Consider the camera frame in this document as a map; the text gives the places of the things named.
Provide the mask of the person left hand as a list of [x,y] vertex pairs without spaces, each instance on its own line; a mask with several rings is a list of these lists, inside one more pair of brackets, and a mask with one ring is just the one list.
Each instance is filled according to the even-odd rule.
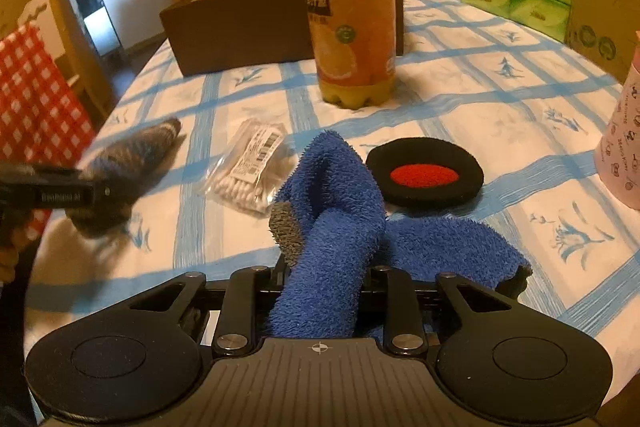
[[9,284],[14,280],[15,268],[20,254],[32,241],[29,237],[29,223],[32,212],[25,209],[1,210],[1,284]]

